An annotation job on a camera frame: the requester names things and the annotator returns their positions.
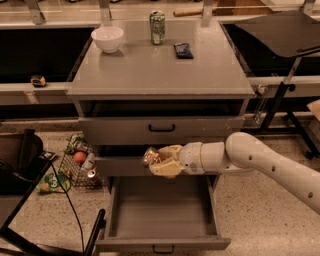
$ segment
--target countertop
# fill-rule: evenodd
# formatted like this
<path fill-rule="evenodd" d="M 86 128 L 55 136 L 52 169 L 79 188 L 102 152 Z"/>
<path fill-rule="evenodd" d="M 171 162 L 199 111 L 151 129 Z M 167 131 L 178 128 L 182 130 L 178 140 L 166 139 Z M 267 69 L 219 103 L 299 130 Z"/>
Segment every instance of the countertop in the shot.
<path fill-rule="evenodd" d="M 124 42 L 117 52 L 102 52 L 92 42 L 68 95 L 157 97 L 174 95 L 246 98 L 253 90 L 218 19 L 166 20 L 166 41 L 153 45 L 148 20 L 117 20 Z M 194 59 L 178 59 L 173 45 L 189 43 Z"/>

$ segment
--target soda can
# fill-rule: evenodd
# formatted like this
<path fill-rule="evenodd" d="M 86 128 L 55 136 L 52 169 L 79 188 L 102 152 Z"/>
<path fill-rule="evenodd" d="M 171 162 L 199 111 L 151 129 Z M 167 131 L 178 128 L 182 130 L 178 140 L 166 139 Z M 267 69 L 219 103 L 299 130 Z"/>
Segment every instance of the soda can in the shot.
<path fill-rule="evenodd" d="M 162 11 L 152 11 L 149 16 L 151 42 L 153 44 L 163 44 L 165 40 L 165 20 L 166 17 Z"/>

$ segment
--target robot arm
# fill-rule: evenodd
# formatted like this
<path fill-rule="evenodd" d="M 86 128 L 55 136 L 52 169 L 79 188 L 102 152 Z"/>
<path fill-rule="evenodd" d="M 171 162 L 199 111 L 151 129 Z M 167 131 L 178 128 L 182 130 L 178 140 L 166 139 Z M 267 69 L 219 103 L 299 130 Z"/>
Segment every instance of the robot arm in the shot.
<path fill-rule="evenodd" d="M 226 143 L 196 142 L 173 148 L 159 149 L 156 163 L 145 162 L 153 174 L 172 178 L 180 173 L 237 174 L 257 170 L 320 214 L 320 173 L 276 153 L 247 133 L 234 133 Z"/>

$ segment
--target terrazzo floor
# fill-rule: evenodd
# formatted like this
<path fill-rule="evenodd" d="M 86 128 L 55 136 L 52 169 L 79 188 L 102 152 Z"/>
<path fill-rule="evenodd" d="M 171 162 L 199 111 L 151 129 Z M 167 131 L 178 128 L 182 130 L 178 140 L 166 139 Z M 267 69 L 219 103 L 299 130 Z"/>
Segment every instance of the terrazzo floor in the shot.
<path fill-rule="evenodd" d="M 56 167 L 61 162 L 67 139 L 81 132 L 76 120 L 64 120 L 3 122 L 0 123 L 0 134 L 19 133 L 24 128 L 35 129 L 44 142 L 45 150 L 57 153 Z M 300 137 L 259 138 L 284 156 L 320 170 L 319 159 L 307 160 L 304 157 L 305 146 Z M 69 195 L 79 215 L 86 244 L 99 209 L 108 211 L 110 195 L 105 188 L 71 188 Z M 220 234 L 231 238 L 229 247 L 224 251 L 175 252 L 173 256 L 319 255 L 320 216 L 267 176 L 261 173 L 241 177 L 222 175 L 215 196 Z M 79 227 L 64 194 L 40 195 L 33 192 L 10 228 L 36 244 L 81 250 Z M 0 247 L 16 250 L 5 241 L 0 242 Z"/>

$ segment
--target black cable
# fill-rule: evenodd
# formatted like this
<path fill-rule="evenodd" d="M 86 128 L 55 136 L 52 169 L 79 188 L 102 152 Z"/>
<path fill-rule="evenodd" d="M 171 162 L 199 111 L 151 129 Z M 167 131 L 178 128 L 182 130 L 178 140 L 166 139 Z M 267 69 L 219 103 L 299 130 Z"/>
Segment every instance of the black cable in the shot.
<path fill-rule="evenodd" d="M 82 255 L 84 255 L 85 249 L 84 249 L 83 231 L 82 231 L 81 223 L 80 223 L 80 220 L 79 220 L 79 218 L 78 218 L 77 212 L 76 212 L 76 210 L 74 209 L 74 206 L 73 206 L 73 204 L 72 204 L 72 202 L 71 202 L 71 200 L 70 200 L 70 197 L 69 197 L 69 195 L 68 195 L 68 192 L 67 192 L 67 191 L 65 190 L 65 188 L 62 186 L 62 184 L 61 184 L 61 182 L 60 182 L 60 180 L 59 180 L 58 174 L 57 174 L 57 172 L 56 172 L 56 169 L 54 168 L 52 162 L 50 162 L 50 165 L 51 165 L 51 167 L 52 167 L 52 169 L 53 169 L 54 174 L 55 174 L 56 177 L 57 177 L 58 184 L 59 184 L 59 186 L 62 188 L 62 190 L 63 190 L 63 192 L 65 193 L 66 197 L 68 198 L 69 204 L 70 204 L 70 206 L 71 206 L 71 208 L 72 208 L 72 210 L 73 210 L 73 213 L 74 213 L 74 215 L 75 215 L 75 217 L 76 217 L 76 219 L 77 219 L 77 222 L 78 222 L 78 225 L 79 225 L 79 228 L 80 228 L 80 235 L 81 235 Z"/>

